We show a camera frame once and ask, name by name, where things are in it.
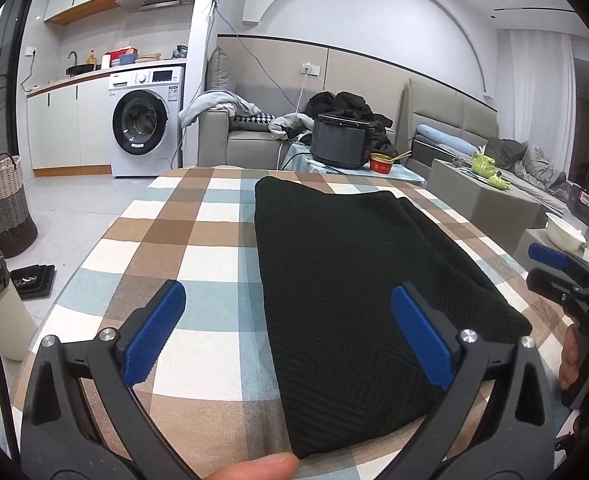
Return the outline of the operator left hand thumb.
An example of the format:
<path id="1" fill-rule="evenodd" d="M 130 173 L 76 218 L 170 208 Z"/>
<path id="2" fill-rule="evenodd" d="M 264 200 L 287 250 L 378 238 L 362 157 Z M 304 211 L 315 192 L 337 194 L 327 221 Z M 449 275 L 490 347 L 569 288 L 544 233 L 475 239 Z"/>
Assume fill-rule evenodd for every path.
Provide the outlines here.
<path id="1" fill-rule="evenodd" d="M 290 480 L 299 460 L 291 453 L 267 455 L 257 460 L 225 466 L 206 477 L 208 480 Z"/>

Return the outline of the operator right hand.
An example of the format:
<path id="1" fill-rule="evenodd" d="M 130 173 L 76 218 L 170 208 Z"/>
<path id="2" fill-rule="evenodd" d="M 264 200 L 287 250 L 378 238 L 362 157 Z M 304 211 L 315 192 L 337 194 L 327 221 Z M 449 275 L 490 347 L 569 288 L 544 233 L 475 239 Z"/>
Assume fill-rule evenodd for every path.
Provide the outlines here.
<path id="1" fill-rule="evenodd" d="M 579 344 L 575 338 L 575 326 L 570 325 L 565 333 L 559 367 L 560 388 L 567 390 L 579 377 Z"/>

